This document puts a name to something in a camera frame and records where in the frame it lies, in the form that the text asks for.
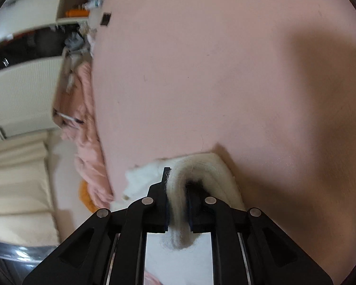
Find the white fuzzy cardigan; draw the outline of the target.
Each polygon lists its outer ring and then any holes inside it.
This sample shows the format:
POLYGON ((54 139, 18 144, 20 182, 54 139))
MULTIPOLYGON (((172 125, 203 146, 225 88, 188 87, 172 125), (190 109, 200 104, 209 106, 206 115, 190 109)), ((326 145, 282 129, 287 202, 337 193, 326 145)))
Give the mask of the white fuzzy cardigan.
POLYGON ((164 187, 170 209, 170 224, 164 240, 167 248, 189 248, 199 237, 190 228, 191 198, 198 200, 211 196, 231 208, 246 209, 231 170, 213 152, 158 159, 128 170, 125 174, 128 186, 122 195, 123 203, 129 204, 145 197, 153 184, 162 181, 165 168, 170 168, 164 187))

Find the white folding bed table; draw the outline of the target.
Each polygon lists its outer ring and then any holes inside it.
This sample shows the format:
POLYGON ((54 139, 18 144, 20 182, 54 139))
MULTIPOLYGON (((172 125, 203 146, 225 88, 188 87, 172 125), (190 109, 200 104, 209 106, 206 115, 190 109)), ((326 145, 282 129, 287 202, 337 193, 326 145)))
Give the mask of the white folding bed table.
POLYGON ((74 86, 74 70, 83 57, 82 50, 71 51, 67 47, 63 49, 61 68, 54 92, 51 116, 54 124, 61 129, 66 122, 82 124, 83 121, 63 112, 64 95, 69 95, 74 86))

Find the orange pumpkin plush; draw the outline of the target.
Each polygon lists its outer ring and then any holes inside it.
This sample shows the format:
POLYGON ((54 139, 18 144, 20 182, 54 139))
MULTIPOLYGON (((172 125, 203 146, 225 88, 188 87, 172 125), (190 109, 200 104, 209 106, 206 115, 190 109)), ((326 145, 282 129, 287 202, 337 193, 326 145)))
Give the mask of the orange pumpkin plush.
POLYGON ((101 207, 96 204, 96 190, 91 183, 81 180, 78 197, 85 207, 92 213, 99 210, 101 207))

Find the cream curtain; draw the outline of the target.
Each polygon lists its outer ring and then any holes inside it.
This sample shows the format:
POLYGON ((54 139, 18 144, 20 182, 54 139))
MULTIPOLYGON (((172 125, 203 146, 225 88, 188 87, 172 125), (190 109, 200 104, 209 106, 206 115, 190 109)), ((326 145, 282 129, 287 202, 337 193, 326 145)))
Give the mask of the cream curtain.
POLYGON ((46 131, 0 142, 0 242, 56 246, 46 131))

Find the pink crumpled duvet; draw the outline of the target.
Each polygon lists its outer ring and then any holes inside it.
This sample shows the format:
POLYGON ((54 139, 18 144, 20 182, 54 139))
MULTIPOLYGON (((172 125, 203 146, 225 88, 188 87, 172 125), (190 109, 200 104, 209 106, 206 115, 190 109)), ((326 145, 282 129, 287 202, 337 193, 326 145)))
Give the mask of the pink crumpled duvet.
POLYGON ((61 128, 61 138, 75 144, 76 171, 81 180, 95 188, 97 206, 109 209, 114 195, 96 128, 91 71, 91 63, 87 61, 74 70, 74 86, 69 95, 64 95, 63 112, 83 123, 66 122, 61 128))

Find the pink bed sheet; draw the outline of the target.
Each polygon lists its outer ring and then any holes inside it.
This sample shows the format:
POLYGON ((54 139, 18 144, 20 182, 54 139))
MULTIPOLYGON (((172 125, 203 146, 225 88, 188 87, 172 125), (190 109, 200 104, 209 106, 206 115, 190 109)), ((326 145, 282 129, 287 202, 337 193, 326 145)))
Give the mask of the pink bed sheet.
POLYGON ((336 284, 356 265, 356 11, 348 0, 105 0, 96 120, 116 197, 137 165, 213 151, 245 204, 336 284))

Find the white wardrobe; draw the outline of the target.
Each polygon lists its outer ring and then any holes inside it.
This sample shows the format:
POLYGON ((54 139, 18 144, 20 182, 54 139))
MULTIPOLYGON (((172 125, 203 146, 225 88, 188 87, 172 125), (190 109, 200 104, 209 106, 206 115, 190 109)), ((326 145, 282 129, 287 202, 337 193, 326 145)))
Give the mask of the white wardrobe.
POLYGON ((90 51, 94 12, 65 17, 91 0, 0 0, 0 141, 52 129, 62 52, 90 51))

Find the small black box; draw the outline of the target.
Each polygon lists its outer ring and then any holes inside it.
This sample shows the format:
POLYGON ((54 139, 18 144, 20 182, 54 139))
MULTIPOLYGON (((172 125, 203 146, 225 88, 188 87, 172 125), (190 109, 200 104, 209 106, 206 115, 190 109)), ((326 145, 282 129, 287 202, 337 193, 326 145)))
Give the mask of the small black box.
POLYGON ((102 18, 101 18, 100 25, 101 26, 108 26, 108 24, 110 22, 111 15, 112 15, 111 13, 104 13, 102 18))

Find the orange bottle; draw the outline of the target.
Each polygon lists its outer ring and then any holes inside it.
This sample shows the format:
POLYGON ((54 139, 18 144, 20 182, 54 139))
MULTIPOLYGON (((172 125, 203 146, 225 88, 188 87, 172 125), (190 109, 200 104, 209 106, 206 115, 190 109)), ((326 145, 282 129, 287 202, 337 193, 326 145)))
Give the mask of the orange bottle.
POLYGON ((70 9, 65 12, 65 17, 88 17, 90 11, 85 9, 70 9))

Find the white tube bottle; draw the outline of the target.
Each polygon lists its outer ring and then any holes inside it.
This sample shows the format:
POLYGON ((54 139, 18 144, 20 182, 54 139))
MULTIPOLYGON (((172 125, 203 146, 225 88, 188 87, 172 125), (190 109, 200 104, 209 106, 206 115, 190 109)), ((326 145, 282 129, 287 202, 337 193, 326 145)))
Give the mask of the white tube bottle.
POLYGON ((94 8, 99 8, 103 4, 103 0, 91 0, 86 2, 82 7, 85 10, 92 10, 94 8))

